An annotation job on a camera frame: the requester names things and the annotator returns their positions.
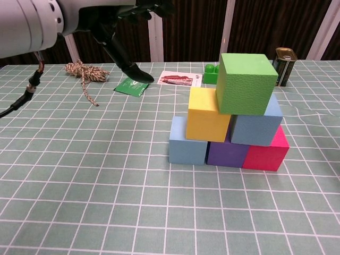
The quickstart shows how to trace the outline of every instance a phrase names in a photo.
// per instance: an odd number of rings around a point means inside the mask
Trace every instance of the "metal tin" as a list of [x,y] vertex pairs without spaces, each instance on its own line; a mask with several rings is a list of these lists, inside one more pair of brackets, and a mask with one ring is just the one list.
[[298,60],[295,52],[289,48],[276,48],[273,67],[278,73],[276,86],[285,87],[292,72],[295,61]]

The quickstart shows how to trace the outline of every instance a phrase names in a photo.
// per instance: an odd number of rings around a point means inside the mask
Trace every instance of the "foam cube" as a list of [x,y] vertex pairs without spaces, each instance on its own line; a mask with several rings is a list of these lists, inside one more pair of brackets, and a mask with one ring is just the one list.
[[280,126],[270,146],[250,146],[242,168],[277,171],[289,150],[289,144]]
[[169,162],[175,164],[204,165],[207,141],[185,138],[187,118],[174,116],[169,139]]
[[249,145],[233,144],[228,132],[225,142],[211,142],[208,145],[207,165],[242,167]]
[[231,115],[218,112],[216,89],[190,89],[187,139],[224,142],[230,118]]
[[217,84],[219,65],[207,64],[204,68],[203,83]]
[[242,145],[269,146],[283,119],[276,96],[270,97],[266,112],[259,115],[232,117],[231,142]]
[[220,113],[263,115],[278,74],[263,54],[223,53],[216,95]]

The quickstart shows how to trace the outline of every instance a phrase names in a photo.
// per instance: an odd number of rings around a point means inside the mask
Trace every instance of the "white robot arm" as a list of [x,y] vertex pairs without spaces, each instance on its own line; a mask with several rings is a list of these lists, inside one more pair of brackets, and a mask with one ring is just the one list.
[[44,71],[39,51],[51,48],[58,36],[76,31],[90,31],[131,79],[154,82],[130,60],[115,32],[107,29],[114,29],[120,19],[137,23],[137,15],[149,20],[149,12],[165,18],[174,12],[174,6],[171,0],[0,0],[0,58],[34,52],[39,60],[39,69],[29,79],[24,95],[1,112],[0,118],[31,100]]

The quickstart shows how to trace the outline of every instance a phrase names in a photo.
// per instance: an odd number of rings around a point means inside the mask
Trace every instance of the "green cube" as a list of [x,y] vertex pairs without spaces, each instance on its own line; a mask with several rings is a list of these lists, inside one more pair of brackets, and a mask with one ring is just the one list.
[[216,86],[220,113],[264,115],[277,77],[264,54],[223,53]]
[[207,64],[204,68],[203,83],[217,84],[219,65]]

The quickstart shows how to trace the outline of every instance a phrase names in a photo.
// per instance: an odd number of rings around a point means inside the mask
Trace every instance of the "string bundle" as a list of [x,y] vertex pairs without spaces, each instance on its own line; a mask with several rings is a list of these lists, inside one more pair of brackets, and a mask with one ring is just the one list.
[[88,94],[86,84],[89,84],[90,82],[105,82],[106,81],[106,75],[109,75],[110,72],[103,70],[99,67],[95,66],[85,66],[80,60],[77,60],[76,63],[69,63],[66,65],[65,70],[70,75],[73,75],[77,78],[81,77],[82,79],[82,87],[83,92],[87,98],[93,105],[99,106]]

